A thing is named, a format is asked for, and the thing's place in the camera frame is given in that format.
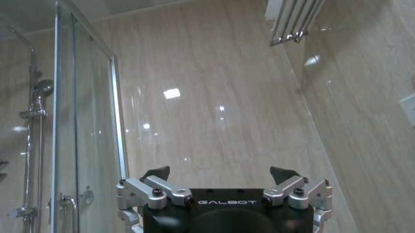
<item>towel rack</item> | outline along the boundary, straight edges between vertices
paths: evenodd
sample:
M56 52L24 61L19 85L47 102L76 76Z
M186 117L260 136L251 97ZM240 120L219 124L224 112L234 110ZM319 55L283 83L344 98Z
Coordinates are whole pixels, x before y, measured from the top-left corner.
M318 14L324 0L283 0L279 14L272 26L270 46L294 40L300 42L308 34L310 24Z

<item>beige wall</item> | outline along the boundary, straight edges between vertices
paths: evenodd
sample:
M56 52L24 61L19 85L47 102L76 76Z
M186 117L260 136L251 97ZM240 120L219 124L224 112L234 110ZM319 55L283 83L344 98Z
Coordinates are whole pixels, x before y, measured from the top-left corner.
M37 52L37 68L43 72L41 79L53 80L53 33L29 36ZM28 110L28 85L31 53L28 47L17 39L0 41L0 160L9 161L1 172L7 176L0 181L0 232L20 232L23 219L11 218L12 210L23 204L23 178L25 166L27 122L20 119L19 112ZM52 145L52 105L53 98L45 98L47 116L44 121L44 177L43 177L43 206L41 229L48 229L48 209L51 189L51 145ZM37 162L39 162L39 122L33 127L32 151L32 196L31 203L37 203Z
M415 228L415 130L398 103L415 91L414 8L328 0L306 41L284 46L362 232Z
M178 185L270 187L270 166L292 168L335 185L327 232L356 232L264 10L198 0L93 24L119 57L131 177L171 165ZM167 100L172 88L182 95Z

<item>light switch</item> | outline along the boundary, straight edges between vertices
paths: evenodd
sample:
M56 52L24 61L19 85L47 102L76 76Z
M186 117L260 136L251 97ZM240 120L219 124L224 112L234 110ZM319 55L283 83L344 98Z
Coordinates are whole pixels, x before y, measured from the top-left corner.
M411 126L415 128L415 94L399 101L400 107L407 115Z

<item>chrome pipe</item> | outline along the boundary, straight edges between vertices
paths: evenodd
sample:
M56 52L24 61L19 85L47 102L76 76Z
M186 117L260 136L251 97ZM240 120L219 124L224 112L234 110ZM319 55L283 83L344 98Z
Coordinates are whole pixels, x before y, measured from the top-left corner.
M21 40L21 42L28 46L31 50L31 65L29 65L29 92L28 92L28 112L33 111L33 87L37 78L37 66L36 66L36 50L29 42L29 40L21 35L13 25L9 23L5 17L0 16L0 22L7 27L7 29L15 34L15 36ZM16 214L16 217L23 217L23 229L24 232L32 232L32 217L36 215L35 208L31 208L31 168L32 168L32 136L33 136L33 120L32 117L28 118L27 123L27 143L25 143L25 163L24 163L24 188L23 188L23 206L16 209L17 213L24 213L23 215Z
M44 110L44 94L37 95L37 107ZM44 143L44 134L43 134L43 128L44 128L44 117L45 115L40 115L39 119L39 161L37 161L37 214L36 214L36 233L40 233L40 226L41 226L41 198L43 198L43 180L44 180L44 151L43 151L43 143Z
M312 13L311 13L311 15L310 15L310 17L307 19L307 23L306 23L306 26L304 26L304 28L307 30L308 30L308 26L310 26L310 24L311 24L311 22L312 22L312 20L314 20L314 18L316 16L316 14L318 14L318 11L319 11L319 8L322 6L322 3L323 3L323 0L316 0L315 7L311 8L314 11L312 11Z
M77 203L76 199L71 196L63 196L61 197L63 204L69 204L72 206L72 232L77 233Z
M298 0L294 0L292 5L291 5L291 9L290 9L290 13L288 13L288 17L287 17L287 20L286 20L286 24L284 24L284 30L283 30L283 33L280 35L280 37L283 39L288 39L290 38L290 37L286 37L286 32L287 32L288 24L290 24L290 21L291 21L291 17L292 17L292 13L294 13L294 9L296 8L296 5L298 5Z
M300 26L300 30L299 30L300 33L304 33L304 30L307 29L307 21L308 21L308 18L311 17L312 9L314 9L314 7L315 7L318 1L319 1L319 0L312 0L310 9L308 9L308 11L307 11L307 14L306 14L306 17L304 17L302 26Z
M283 4L282 4L280 9L279 9L278 18L276 18L276 21L275 21L274 26L272 26L271 46L275 45L275 36L276 36L276 32L278 32L280 18L283 16L283 12L286 9L286 4L287 4L287 0L283 1Z
M295 30L295 28L296 28L296 26L298 26L298 23L299 23L299 20L300 20L300 16L302 16L303 11L304 11L304 8L306 8L306 4L307 4L307 0L303 0L303 4L302 4L302 6L300 6L300 10L299 10L296 19L295 19L295 21L294 21L292 29L291 29L291 32L290 32L290 34L291 34L292 36L296 36L296 35L294 35L294 30Z

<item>glass panel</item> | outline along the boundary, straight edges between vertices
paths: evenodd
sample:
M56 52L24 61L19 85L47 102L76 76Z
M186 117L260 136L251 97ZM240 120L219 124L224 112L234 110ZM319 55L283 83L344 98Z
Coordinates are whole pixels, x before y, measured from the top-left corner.
M111 85L111 60L80 24L75 25L79 228L119 232L115 184L120 180Z
M76 197L75 121L73 121L73 34L69 13L59 7L55 51L55 106L53 106L53 168L52 208L53 232L72 232L71 207L63 208L61 196Z
M112 233L124 225L115 211L120 169L111 59L64 10L72 7L60 5L57 11L53 232Z

